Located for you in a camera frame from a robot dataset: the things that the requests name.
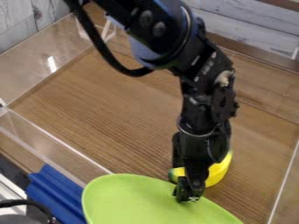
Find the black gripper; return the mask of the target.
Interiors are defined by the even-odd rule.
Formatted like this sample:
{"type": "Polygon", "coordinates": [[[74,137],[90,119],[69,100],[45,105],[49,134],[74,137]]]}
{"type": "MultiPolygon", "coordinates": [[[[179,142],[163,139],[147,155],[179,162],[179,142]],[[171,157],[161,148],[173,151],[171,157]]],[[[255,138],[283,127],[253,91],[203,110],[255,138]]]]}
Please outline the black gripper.
{"type": "Polygon", "coordinates": [[[192,189],[189,183],[205,183],[211,166],[219,164],[229,152],[229,139],[229,122],[215,124],[204,132],[177,122],[177,132],[172,136],[172,167],[183,167],[185,172],[172,191],[177,203],[200,200],[204,189],[192,189]]]}

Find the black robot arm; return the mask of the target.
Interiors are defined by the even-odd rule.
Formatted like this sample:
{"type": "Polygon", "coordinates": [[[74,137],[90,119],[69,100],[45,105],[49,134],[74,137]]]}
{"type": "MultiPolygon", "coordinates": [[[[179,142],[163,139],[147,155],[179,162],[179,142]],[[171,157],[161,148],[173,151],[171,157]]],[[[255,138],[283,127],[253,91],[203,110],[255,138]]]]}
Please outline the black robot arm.
{"type": "Polygon", "coordinates": [[[209,168],[229,153],[229,119],[239,104],[232,61],[205,34],[205,25],[183,0],[93,0],[129,36],[144,68],[179,77],[181,112],[172,136],[172,166],[184,168],[172,195],[196,201],[209,168]]]}

